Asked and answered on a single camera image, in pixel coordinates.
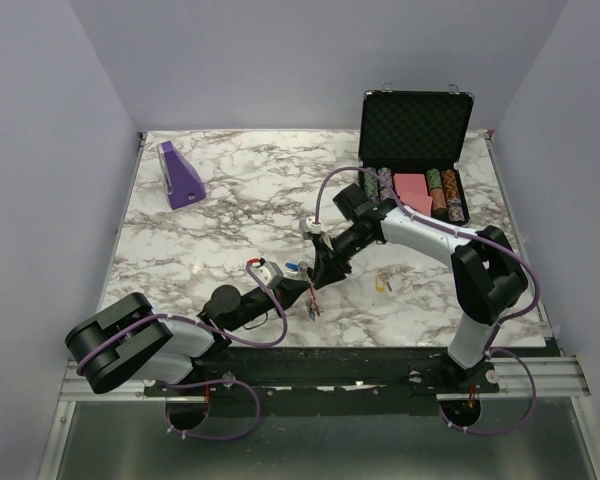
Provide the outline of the red keyring with keys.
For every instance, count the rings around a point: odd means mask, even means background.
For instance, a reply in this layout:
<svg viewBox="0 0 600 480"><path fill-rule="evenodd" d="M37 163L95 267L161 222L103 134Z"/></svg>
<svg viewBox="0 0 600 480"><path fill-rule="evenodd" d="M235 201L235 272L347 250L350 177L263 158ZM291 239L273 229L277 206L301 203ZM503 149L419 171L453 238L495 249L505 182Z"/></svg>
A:
<svg viewBox="0 0 600 480"><path fill-rule="evenodd" d="M310 283L310 288L308 290L308 297L305 300L305 306L306 306L306 310L307 310L309 319L312 322L314 322L318 317L321 316L323 310L319 306L317 299L316 299L315 289L313 287L313 284L312 284L312 281L311 281L310 275L309 275L309 264L305 261L300 261L299 263L294 263L294 264L297 264L299 266L299 271L297 271L297 272L291 271L291 270L287 269L285 266L286 272L292 279L305 280Z"/></svg>

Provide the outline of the yellow tagged key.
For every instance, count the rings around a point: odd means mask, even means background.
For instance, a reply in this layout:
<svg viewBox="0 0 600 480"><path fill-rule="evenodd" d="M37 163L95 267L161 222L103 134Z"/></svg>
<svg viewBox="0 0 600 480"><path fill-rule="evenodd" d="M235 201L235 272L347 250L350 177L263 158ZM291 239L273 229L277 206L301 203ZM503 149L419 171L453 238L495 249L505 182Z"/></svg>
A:
<svg viewBox="0 0 600 480"><path fill-rule="evenodd" d="M378 293L391 293L393 288L390 283L390 276L385 272L380 272L375 277L375 290Z"/></svg>

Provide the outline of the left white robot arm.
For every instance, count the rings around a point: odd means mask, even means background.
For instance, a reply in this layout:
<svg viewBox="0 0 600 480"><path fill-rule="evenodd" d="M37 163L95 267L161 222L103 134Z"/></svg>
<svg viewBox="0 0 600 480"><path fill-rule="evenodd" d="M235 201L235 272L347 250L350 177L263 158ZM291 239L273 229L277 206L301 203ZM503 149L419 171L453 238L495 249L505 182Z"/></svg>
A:
<svg viewBox="0 0 600 480"><path fill-rule="evenodd" d="M189 321L154 312L144 294L134 292L70 330L65 345L76 373L96 394L128 380L156 380L189 395L202 380L194 360L223 351L235 341L233 331L277 307L288 309L309 287L284 277L269 292L256 287L242 294L222 285Z"/></svg>

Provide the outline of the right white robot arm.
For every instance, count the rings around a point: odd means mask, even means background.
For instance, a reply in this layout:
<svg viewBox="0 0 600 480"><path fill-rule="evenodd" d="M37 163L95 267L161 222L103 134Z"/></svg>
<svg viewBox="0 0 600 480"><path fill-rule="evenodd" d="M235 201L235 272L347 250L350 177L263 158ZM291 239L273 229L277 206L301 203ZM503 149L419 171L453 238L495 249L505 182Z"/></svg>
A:
<svg viewBox="0 0 600 480"><path fill-rule="evenodd" d="M299 223L315 249L309 270L314 288L344 280L352 271L353 256L373 243L408 247L449 267L462 317L440 379L451 391L465 390L476 380L475 367L496 335L497 322L528 288L520 257L504 232L493 226L479 231L455 227L407 211L389 198L375 202L356 184L336 195L334 203L351 222L339 235L327 234L314 217Z"/></svg>

